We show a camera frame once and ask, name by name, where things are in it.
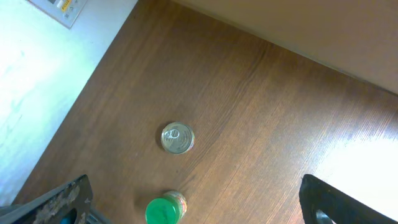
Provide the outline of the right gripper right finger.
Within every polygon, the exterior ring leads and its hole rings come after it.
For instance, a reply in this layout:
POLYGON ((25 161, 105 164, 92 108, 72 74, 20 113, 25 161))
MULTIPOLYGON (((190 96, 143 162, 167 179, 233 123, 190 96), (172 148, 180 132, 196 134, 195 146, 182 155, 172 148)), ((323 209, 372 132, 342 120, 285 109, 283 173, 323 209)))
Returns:
POLYGON ((371 209, 311 174, 305 174, 302 177, 299 202, 306 224, 397 224, 397 221, 371 209))

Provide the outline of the grey plastic shopping basket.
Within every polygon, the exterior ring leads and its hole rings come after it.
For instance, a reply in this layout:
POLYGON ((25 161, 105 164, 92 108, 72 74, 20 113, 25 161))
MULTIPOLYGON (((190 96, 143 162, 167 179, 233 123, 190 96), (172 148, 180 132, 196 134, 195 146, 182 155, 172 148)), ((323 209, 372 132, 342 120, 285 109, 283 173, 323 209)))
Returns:
MULTIPOLYGON (((21 205, 8 205, 1 207, 1 216, 12 212, 13 210, 18 209, 21 205)), ((90 207, 90 214, 86 218, 87 224, 111 224, 111 221, 107 219, 104 215, 102 215, 99 211, 94 209, 94 207, 90 207)))

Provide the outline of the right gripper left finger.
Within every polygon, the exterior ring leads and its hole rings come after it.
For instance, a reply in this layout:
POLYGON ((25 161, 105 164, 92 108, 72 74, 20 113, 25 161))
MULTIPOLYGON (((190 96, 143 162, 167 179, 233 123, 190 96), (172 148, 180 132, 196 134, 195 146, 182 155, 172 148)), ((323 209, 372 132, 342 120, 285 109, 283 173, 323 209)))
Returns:
POLYGON ((93 191, 86 174, 23 205, 1 207, 1 223, 86 223, 93 191))

